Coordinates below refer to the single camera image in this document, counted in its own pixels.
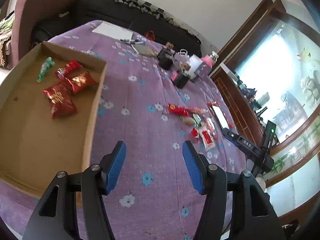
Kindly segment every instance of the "red bag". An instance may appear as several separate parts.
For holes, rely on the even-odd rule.
[[[73,94],[79,93],[89,86],[97,85],[98,83],[92,78],[90,73],[84,72],[72,79],[65,78],[66,83],[69,85]]]
[[[68,90],[62,81],[43,90],[43,93],[51,103],[52,118],[75,114],[77,112],[76,106],[71,101],[67,91]]]

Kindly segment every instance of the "white flower print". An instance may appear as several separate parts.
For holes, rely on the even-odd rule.
[[[186,100],[190,100],[190,96],[188,94],[183,94],[183,97],[186,99]]]
[[[128,76],[128,79],[132,82],[137,81],[137,77],[136,76]]]
[[[87,51],[86,51],[86,54],[89,54],[89,55],[91,55],[91,56],[96,55],[92,50],[87,50]]]
[[[129,115],[129,114],[130,114],[130,112],[129,112],[129,110],[128,110],[128,109],[123,108],[123,109],[121,110],[121,114],[123,114],[123,115]]]
[[[208,158],[208,159],[211,159],[211,158],[212,158],[212,153],[211,153],[210,151],[207,153],[207,158]]]
[[[125,195],[123,198],[119,200],[119,202],[123,207],[131,207],[134,204],[135,200],[136,200],[136,197],[130,194],[130,195]]]
[[[114,106],[114,104],[107,101],[103,106],[104,106],[106,109],[112,109],[113,106]]]
[[[164,107],[161,105],[161,104],[155,104],[155,108],[158,110],[158,111],[162,111],[164,109]]]
[[[172,144],[172,147],[173,147],[175,150],[180,149],[180,145],[179,145],[178,143],[173,143],[173,144]]]
[[[162,115],[161,116],[162,121],[167,122],[168,121],[168,117],[166,115]]]

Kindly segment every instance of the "bed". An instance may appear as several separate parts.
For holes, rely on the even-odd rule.
[[[182,158],[182,143],[192,138],[192,127],[169,114],[167,105],[207,109],[207,102],[217,101],[233,123],[231,114],[210,78],[177,89],[170,80],[172,73],[160,68],[156,58],[139,56],[124,43],[92,33],[100,23],[88,22],[50,42],[107,62],[91,163],[99,163],[103,155],[111,153],[118,140],[126,143],[127,156],[116,189],[104,198],[115,238],[192,239],[205,196],[193,189]],[[155,51],[162,47],[137,33],[134,36]],[[202,143],[194,144],[195,149],[225,171],[240,174],[246,167],[244,154],[223,137],[220,129],[218,136],[214,149],[207,152]],[[23,234],[36,203],[37,199],[0,182],[0,215],[18,233]],[[231,212],[232,195],[228,193],[225,226]],[[78,221],[80,236],[85,238],[80,209]]]

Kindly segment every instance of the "red candy packet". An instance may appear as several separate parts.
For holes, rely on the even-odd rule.
[[[189,116],[189,113],[185,107],[179,107],[173,104],[168,104],[168,111],[172,114],[177,114],[180,116]]]
[[[67,88],[63,82],[59,82],[47,89],[43,93],[47,96],[51,103],[51,117],[64,116],[77,112],[76,106],[71,101]]]
[[[56,71],[56,75],[61,80],[64,80],[65,76],[74,71],[75,69],[82,68],[82,65],[75,60],[71,60],[68,64],[66,64],[62,68],[58,68]]]
[[[98,83],[92,78],[89,72],[84,72],[72,79],[65,78],[66,83],[73,94],[79,93],[86,87],[97,85]]]

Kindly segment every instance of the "blue flower print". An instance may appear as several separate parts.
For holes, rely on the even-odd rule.
[[[141,183],[145,186],[149,186],[153,182],[152,176],[150,173],[145,173],[142,175]]]
[[[190,96],[188,95],[188,94],[183,94],[183,96],[182,96],[182,101],[183,102],[188,102],[190,100]]]
[[[101,107],[99,107],[98,108],[98,115],[104,115],[106,113],[106,111],[103,109],[103,108],[101,108]]]
[[[155,107],[151,105],[147,105],[147,110],[152,113],[156,111]]]
[[[221,149],[223,147],[223,143],[218,143],[218,149]]]
[[[180,212],[180,215],[183,217],[187,217],[190,213],[190,209],[188,207],[183,207],[183,209]]]

